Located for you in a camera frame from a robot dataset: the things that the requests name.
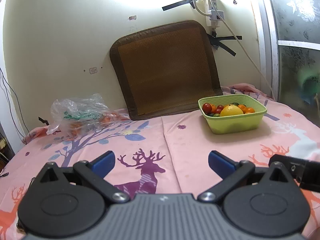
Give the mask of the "red cherry tomato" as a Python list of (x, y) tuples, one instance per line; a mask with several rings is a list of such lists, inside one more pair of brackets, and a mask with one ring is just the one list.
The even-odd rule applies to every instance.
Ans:
[(210, 114), (212, 112), (212, 106), (210, 103), (204, 103), (202, 105), (202, 110), (205, 114)]

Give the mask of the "green plastic basket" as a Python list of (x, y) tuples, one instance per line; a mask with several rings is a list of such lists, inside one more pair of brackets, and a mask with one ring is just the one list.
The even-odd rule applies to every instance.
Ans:
[[(226, 107), (227, 105), (233, 105), (235, 102), (254, 108), (255, 113), (243, 113), (242, 115), (234, 116), (210, 116), (205, 114), (202, 110), (202, 105), (204, 103), (210, 103), (215, 106), (223, 105)], [(256, 129), (264, 114), (267, 112), (267, 108), (262, 103), (245, 94), (201, 98), (198, 100), (198, 105), (202, 116), (205, 118), (210, 130), (214, 134), (237, 133)]]

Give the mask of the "orange fruit in basket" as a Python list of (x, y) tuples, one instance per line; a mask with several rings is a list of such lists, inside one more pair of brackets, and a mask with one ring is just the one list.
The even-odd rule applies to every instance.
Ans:
[(244, 114), (248, 114), (248, 113), (255, 113), (255, 109), (252, 107), (246, 107), (244, 109)]

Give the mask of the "clear plastic bag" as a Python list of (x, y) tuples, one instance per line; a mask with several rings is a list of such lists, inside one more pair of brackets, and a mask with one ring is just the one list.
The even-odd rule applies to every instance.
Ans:
[(100, 94), (88, 98), (55, 100), (50, 108), (53, 122), (47, 134), (64, 132), (76, 138), (90, 131), (100, 131), (127, 120), (128, 117), (109, 109)]

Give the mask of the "yellow lemon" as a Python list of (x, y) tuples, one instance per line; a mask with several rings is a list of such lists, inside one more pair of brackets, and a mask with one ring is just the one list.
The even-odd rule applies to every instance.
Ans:
[(227, 105), (220, 112), (220, 116), (234, 116), (234, 115), (242, 115), (243, 111), (236, 105)]

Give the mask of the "pink deer print bedsheet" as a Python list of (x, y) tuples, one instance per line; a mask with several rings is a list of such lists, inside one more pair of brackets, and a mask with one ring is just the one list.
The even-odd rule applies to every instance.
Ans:
[(49, 161), (72, 166), (106, 151), (116, 156), (106, 180), (134, 196), (137, 193), (198, 195), (220, 181), (208, 166), (212, 150), (239, 161), (266, 166), (275, 154), (319, 161), (319, 128), (289, 106), (270, 100), (253, 85), (223, 87), (228, 94), (246, 94), (267, 108), (252, 131), (215, 135), (200, 111), (115, 124), (73, 139), (62, 132), (33, 129), (24, 147), (1, 170), (1, 239), (20, 239), (17, 207), (31, 180)]

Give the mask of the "frosted glass sliding door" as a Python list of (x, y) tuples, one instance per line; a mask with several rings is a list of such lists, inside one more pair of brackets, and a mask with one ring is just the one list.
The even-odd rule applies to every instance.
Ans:
[(319, 125), (319, 0), (263, 0), (276, 100)]

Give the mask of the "brown woven seat cushion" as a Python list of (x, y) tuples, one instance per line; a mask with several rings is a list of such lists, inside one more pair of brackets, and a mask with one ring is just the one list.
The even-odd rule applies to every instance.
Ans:
[(194, 111), (199, 99), (222, 95), (212, 47), (199, 22), (124, 36), (109, 55), (132, 120)]

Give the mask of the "white power strip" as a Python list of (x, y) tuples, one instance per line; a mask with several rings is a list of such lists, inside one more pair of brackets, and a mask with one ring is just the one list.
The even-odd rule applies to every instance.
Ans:
[(204, 0), (207, 26), (216, 29), (220, 26), (222, 19), (225, 19), (224, 12), (218, 10), (217, 0)]

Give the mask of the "white wall socket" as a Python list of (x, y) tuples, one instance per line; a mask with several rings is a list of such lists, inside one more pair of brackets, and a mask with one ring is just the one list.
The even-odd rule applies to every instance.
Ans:
[(89, 68), (89, 73), (90, 74), (96, 74), (97, 72), (98, 72), (98, 70), (97, 70), (96, 67)]

